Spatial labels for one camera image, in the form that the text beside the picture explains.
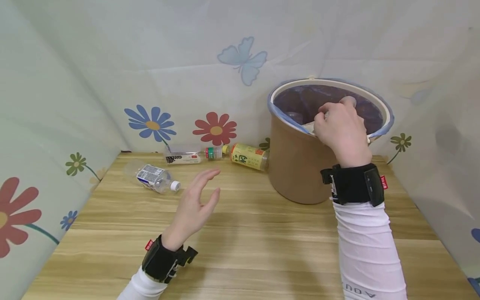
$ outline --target red flower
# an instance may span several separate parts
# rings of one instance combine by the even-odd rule
[[[0,188],[0,258],[7,256],[10,252],[7,240],[15,245],[21,245],[28,238],[25,231],[15,228],[14,225],[30,224],[38,221],[42,216],[39,209],[13,214],[38,196],[38,190],[30,187],[11,201],[19,182],[20,180],[16,177],[8,178]]]
[[[195,121],[195,125],[200,130],[194,130],[193,134],[201,135],[200,139],[202,142],[209,142],[212,141],[214,146],[221,146],[223,144],[229,144],[230,139],[234,139],[237,137],[236,133],[233,133],[236,129],[237,123],[234,121],[230,121],[227,123],[229,118],[228,114],[223,114],[218,118],[216,112],[209,112],[207,113],[207,122],[204,120],[197,120]]]

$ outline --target hand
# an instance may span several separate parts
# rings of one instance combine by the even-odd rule
[[[315,116],[315,134],[329,146],[342,168],[365,166],[372,162],[367,130],[355,110],[356,100],[343,97],[340,103],[325,103]]]
[[[183,192],[172,223],[162,233],[163,247],[176,251],[192,234],[202,229],[220,200],[220,188],[214,190],[205,205],[200,202],[200,195],[207,182],[219,173],[219,169],[209,169],[195,176]]]

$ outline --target yellow tea bottle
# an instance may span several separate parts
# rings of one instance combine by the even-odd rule
[[[241,164],[260,171],[266,171],[268,168],[268,151],[258,149],[245,144],[235,143],[233,146],[224,145],[223,154],[229,155],[234,163]]]

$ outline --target flower stem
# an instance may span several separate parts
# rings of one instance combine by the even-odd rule
[[[165,142],[164,139],[162,139],[162,142],[165,144],[165,146],[167,146],[167,149],[170,151],[170,146],[167,144],[167,142]]]
[[[89,169],[90,172],[93,173],[93,175],[95,175],[95,177],[98,179],[98,182],[102,181],[100,178],[98,178],[98,176],[95,174],[95,172],[92,170],[92,168],[90,168],[89,166],[85,165],[85,168]]]
[[[60,244],[60,241],[58,239],[56,239],[53,235],[51,235],[50,233],[48,233],[46,230],[38,227],[37,225],[35,224],[25,224],[25,226],[27,226],[28,228],[31,228],[33,230],[36,230],[40,233],[43,233],[45,234],[47,237],[49,237],[55,244]]]
[[[396,156],[397,156],[397,155],[400,153],[400,151],[401,151],[401,150],[402,150],[402,148],[400,148],[400,149],[399,149],[399,150],[398,150],[398,151],[395,153],[395,155],[392,157],[392,159],[390,159],[390,161],[389,161],[389,162],[387,162],[387,165],[388,165],[389,163],[391,163],[391,162],[392,162],[392,160],[394,160],[394,159],[395,159],[395,157],[396,157]]]

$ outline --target white bottle cap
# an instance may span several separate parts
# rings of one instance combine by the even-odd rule
[[[176,180],[172,181],[170,184],[170,189],[174,192],[178,192],[180,190],[180,182]]]

